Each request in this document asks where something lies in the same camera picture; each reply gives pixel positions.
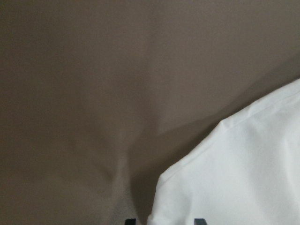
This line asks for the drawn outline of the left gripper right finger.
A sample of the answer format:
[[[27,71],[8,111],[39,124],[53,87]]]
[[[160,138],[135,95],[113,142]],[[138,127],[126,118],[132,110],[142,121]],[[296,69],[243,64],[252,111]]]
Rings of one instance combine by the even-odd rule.
[[[204,218],[195,218],[194,225],[207,225],[207,222]]]

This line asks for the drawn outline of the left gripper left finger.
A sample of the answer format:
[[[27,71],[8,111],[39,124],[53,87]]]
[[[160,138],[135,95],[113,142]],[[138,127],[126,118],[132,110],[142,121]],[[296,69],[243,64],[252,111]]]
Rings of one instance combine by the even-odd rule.
[[[127,218],[124,225],[136,225],[136,218]]]

